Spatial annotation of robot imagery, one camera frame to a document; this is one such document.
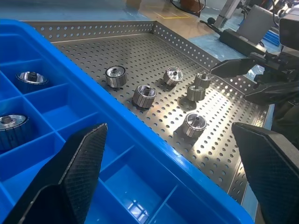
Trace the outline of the silver metal frame leg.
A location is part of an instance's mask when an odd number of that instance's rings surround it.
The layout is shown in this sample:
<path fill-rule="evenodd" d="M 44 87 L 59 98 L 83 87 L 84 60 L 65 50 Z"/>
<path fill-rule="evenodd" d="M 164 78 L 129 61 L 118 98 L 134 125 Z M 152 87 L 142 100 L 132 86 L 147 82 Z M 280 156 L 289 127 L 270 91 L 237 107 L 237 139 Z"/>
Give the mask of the silver metal frame leg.
<path fill-rule="evenodd" d="M 219 15 L 217 16 L 214 26 L 217 28 L 223 28 L 226 21 L 231 18 L 237 5 L 238 5 L 237 0 L 227 0 L 224 7 L 222 8 Z"/>

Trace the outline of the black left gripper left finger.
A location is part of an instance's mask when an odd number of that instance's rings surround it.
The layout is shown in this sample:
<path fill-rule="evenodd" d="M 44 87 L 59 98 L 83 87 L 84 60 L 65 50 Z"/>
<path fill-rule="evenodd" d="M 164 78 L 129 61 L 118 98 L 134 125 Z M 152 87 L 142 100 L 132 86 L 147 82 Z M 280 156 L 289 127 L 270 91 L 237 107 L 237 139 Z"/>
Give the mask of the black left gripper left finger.
<path fill-rule="evenodd" d="M 72 134 L 36 174 L 3 224 L 84 224 L 98 184 L 107 123 Z"/>

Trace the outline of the metal nut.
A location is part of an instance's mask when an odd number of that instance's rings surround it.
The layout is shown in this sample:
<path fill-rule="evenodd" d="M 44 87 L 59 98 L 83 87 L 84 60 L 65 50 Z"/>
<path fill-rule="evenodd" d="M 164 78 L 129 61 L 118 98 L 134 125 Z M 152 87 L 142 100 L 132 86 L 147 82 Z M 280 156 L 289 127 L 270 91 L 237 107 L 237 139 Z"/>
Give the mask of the metal nut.
<path fill-rule="evenodd" d="M 156 91 L 145 84 L 136 87 L 132 100 L 140 108 L 149 109 L 157 96 Z"/>
<path fill-rule="evenodd" d="M 163 80 L 168 86 L 175 86 L 182 79 L 183 72 L 178 67 L 169 67 L 163 75 Z"/>

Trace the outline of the blue compartment tray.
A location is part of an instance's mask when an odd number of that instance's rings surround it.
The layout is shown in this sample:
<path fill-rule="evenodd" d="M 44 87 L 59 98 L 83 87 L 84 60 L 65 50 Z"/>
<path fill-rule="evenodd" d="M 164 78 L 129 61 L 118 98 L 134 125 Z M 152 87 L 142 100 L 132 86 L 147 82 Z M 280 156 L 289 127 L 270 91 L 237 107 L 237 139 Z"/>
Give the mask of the blue compartment tray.
<path fill-rule="evenodd" d="M 49 86 L 23 94 L 15 75 L 37 72 Z M 0 19 L 0 117 L 29 117 L 30 141 L 0 151 L 0 224 L 39 170 L 77 131 L 107 123 L 98 184 L 84 224 L 254 224 L 222 188 L 188 179 L 134 127 L 131 111 L 29 22 Z"/>

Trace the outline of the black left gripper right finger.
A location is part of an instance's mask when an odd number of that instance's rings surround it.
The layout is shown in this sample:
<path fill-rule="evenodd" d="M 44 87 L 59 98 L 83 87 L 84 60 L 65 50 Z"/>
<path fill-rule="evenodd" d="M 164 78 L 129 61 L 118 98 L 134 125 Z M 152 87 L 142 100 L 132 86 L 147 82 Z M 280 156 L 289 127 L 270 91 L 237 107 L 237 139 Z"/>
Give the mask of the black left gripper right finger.
<path fill-rule="evenodd" d="M 232 133 L 266 224 L 299 224 L 299 150 L 262 127 L 235 122 Z"/>

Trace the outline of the long black device box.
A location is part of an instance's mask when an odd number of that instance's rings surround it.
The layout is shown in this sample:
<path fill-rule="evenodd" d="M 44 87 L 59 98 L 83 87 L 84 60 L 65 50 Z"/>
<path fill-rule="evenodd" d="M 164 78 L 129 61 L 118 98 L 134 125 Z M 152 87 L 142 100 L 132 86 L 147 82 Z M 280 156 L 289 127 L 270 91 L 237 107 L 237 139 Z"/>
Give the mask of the long black device box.
<path fill-rule="evenodd" d="M 219 41 L 233 48 L 244 56 L 250 56 L 251 53 L 264 55 L 267 51 L 265 47 L 252 43 L 231 29 L 225 29 L 222 31 Z"/>

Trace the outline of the brown flat mat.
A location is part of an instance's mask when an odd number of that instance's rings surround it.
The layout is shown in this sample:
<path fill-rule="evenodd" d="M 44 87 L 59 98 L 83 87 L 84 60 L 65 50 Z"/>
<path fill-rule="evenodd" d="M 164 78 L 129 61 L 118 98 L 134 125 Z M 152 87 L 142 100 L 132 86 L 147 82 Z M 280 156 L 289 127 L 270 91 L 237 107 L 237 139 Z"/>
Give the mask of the brown flat mat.
<path fill-rule="evenodd" d="M 145 6 L 140 8 L 139 12 L 186 39 L 213 33 L 205 24 L 200 23 L 194 15 L 174 7 Z"/>

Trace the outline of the perforated metal tray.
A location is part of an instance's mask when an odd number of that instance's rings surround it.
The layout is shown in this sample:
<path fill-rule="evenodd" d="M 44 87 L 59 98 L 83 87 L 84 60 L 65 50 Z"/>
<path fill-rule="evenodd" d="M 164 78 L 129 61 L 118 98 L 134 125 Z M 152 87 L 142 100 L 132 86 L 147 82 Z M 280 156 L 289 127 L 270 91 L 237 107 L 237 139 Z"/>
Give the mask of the perforated metal tray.
<path fill-rule="evenodd" d="M 29 24 L 87 73 L 132 113 L 130 120 L 153 140 L 164 161 L 175 161 L 188 179 L 207 181 L 222 188 L 240 205 L 256 204 L 246 179 L 232 123 L 263 126 L 268 108 L 247 102 L 244 94 L 252 81 L 245 76 L 213 77 L 205 98 L 187 99 L 187 88 L 197 73 L 207 74 L 218 60 L 156 21 L 30 21 Z M 120 88 L 107 85 L 105 72 L 122 66 L 128 81 Z M 168 86 L 163 75 L 178 67 L 183 79 Z M 152 87 L 157 96 L 149 109 L 132 97 L 137 86 Z M 187 114 L 204 117 L 207 126 L 199 138 L 183 132 Z"/>

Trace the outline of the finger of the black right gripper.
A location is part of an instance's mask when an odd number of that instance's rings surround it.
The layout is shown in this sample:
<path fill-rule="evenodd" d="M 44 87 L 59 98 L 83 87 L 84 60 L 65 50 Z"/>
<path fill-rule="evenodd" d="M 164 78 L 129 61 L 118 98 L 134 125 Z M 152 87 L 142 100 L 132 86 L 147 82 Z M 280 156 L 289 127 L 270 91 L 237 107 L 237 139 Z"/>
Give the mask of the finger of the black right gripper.
<path fill-rule="evenodd" d="M 210 69 L 210 74 L 218 77 L 246 75 L 256 65 L 252 58 L 224 60 Z"/>
<path fill-rule="evenodd" d="M 244 99 L 256 105 L 271 105 L 299 98 L 299 81 L 262 84 L 246 93 Z"/>

